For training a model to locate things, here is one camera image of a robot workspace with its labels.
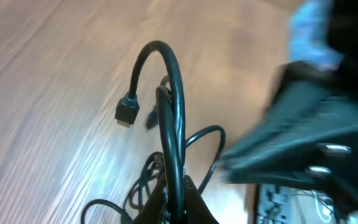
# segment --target white wire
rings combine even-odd
[[[312,190],[312,193],[314,195],[314,205],[316,206],[317,215],[319,216],[319,218],[323,222],[329,223],[331,221],[331,219],[332,219],[332,214],[329,214],[328,218],[323,218],[323,216],[322,216],[322,214],[320,212],[320,209],[319,209],[319,200],[318,200],[319,197],[318,197],[317,193],[314,190]]]

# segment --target wooden surface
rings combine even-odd
[[[166,73],[158,54],[140,76],[135,125],[114,120],[151,40],[178,58],[186,135],[219,124],[233,142],[257,121],[286,61],[287,18],[259,0],[0,0],[0,223],[78,223],[94,198],[122,204],[146,157],[161,150],[158,129],[144,128]],[[188,149],[196,185],[218,141],[212,134]],[[245,197],[245,186],[221,185],[218,173],[203,194],[220,223],[247,221]],[[103,207],[87,216],[118,218]]]

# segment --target black connector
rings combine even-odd
[[[158,125],[158,117],[157,117],[157,106],[154,106],[153,110],[149,113],[149,116],[147,117],[146,120],[146,129],[147,130],[151,130],[154,127],[156,127],[156,125]]]
[[[114,118],[126,124],[134,124],[139,108],[137,96],[135,95],[135,98],[131,99],[128,93],[126,93],[117,104]]]

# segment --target blurry blue cloth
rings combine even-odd
[[[330,0],[306,0],[290,19],[290,61],[306,60],[320,70],[335,69],[342,55],[328,47]]]

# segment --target metal pin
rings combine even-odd
[[[331,171],[327,167],[320,166],[310,166],[306,173],[312,175],[313,177],[326,177],[331,173]]]
[[[321,150],[330,156],[343,156],[351,153],[351,148],[349,146],[341,146],[337,144],[318,144]]]

